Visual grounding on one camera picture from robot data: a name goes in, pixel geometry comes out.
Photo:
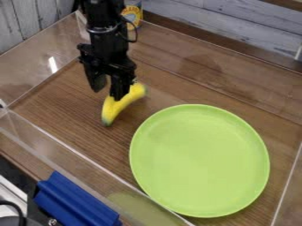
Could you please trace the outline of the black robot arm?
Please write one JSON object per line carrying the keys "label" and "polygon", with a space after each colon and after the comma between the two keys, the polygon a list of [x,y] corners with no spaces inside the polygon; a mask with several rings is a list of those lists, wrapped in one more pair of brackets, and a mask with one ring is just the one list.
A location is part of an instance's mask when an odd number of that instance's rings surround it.
{"label": "black robot arm", "polygon": [[83,0],[86,30],[90,43],[79,43],[79,61],[84,66],[91,89],[99,92],[111,78],[110,96],[120,101],[135,83],[136,63],[127,55],[130,40],[127,24],[122,15],[124,0]]}

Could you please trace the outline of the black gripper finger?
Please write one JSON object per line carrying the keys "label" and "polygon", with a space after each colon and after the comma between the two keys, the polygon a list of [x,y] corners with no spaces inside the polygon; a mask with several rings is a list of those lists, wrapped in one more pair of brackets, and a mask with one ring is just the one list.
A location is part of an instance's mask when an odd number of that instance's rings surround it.
{"label": "black gripper finger", "polygon": [[110,96],[116,102],[128,94],[134,79],[135,76],[128,73],[116,73],[111,76]]}
{"label": "black gripper finger", "polygon": [[91,64],[86,64],[84,69],[91,89],[98,93],[107,85],[104,70]]}

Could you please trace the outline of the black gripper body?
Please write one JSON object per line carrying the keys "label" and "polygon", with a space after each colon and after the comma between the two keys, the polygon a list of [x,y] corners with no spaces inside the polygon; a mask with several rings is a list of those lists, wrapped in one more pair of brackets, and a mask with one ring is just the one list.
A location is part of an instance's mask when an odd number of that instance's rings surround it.
{"label": "black gripper body", "polygon": [[128,38],[126,27],[88,27],[90,43],[79,43],[80,63],[86,76],[99,78],[104,75],[135,77],[136,64],[127,55]]}

